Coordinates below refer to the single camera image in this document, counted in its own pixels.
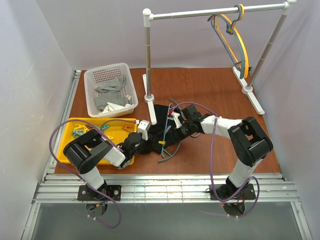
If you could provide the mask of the black underwear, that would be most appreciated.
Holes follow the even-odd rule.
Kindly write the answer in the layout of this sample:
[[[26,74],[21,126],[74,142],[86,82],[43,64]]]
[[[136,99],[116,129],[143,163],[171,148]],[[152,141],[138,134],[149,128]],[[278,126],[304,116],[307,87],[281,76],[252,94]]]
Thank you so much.
[[[182,126],[177,128],[174,120],[167,119],[168,109],[169,107],[166,105],[156,104],[154,106],[157,124],[151,125],[147,131],[148,140],[144,144],[142,154],[149,154],[151,152],[160,154],[163,146],[159,141],[164,139],[165,132],[165,148],[177,144],[196,132],[196,125],[183,120],[181,116],[178,117],[178,120],[182,123]]]

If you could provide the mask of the teal plastic hanger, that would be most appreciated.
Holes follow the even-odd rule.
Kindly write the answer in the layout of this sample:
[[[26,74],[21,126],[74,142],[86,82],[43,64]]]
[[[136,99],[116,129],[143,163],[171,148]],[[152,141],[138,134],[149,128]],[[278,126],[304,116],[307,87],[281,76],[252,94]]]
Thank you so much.
[[[169,100],[170,100],[171,103],[168,105],[167,113],[169,113],[169,110],[173,109],[172,104],[175,104],[176,106],[178,105],[178,103],[173,98],[169,98]],[[165,141],[166,135],[167,135],[168,131],[171,128],[171,125],[168,124],[168,121],[169,120],[166,118],[165,128],[164,128],[164,131],[163,131],[163,139],[162,139],[163,141]],[[200,136],[200,133],[197,133],[197,134],[192,134],[190,137],[197,138],[199,136]],[[164,146],[162,145],[161,152],[160,152],[160,155],[161,155],[162,159],[158,160],[158,163],[163,163],[163,162],[166,162],[166,161],[170,160],[171,158],[173,158],[176,155],[176,153],[178,152],[178,150],[180,149],[181,143],[182,143],[182,141],[180,141],[178,143],[178,145],[175,148],[173,153],[170,153],[167,150],[167,148],[165,147],[165,145]]]

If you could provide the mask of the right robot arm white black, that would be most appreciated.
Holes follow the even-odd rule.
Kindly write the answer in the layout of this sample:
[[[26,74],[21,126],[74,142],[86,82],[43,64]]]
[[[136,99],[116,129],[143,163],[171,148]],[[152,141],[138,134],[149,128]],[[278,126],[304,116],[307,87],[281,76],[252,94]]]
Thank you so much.
[[[172,136],[181,141],[194,133],[211,134],[210,158],[213,157],[215,136],[230,139],[237,156],[236,164],[225,184],[218,189],[213,187],[212,191],[223,203],[235,198],[253,178],[256,167],[273,150],[272,141],[251,116],[227,119],[214,113],[202,115],[194,104],[184,108],[182,114],[183,118],[174,110],[168,113],[167,117],[175,122]]]

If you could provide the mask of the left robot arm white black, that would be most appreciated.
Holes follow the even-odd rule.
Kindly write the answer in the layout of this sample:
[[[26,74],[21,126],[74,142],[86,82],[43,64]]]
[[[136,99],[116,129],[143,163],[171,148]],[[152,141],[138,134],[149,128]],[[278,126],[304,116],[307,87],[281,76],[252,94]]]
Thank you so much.
[[[63,154],[78,170],[80,176],[92,186],[86,187],[89,196],[101,200],[105,197],[98,192],[106,194],[108,185],[97,168],[98,163],[104,159],[116,168],[123,169],[136,155],[151,153],[151,140],[146,140],[143,136],[142,133],[131,132],[124,142],[113,146],[96,129],[92,129],[68,143],[63,149]]]

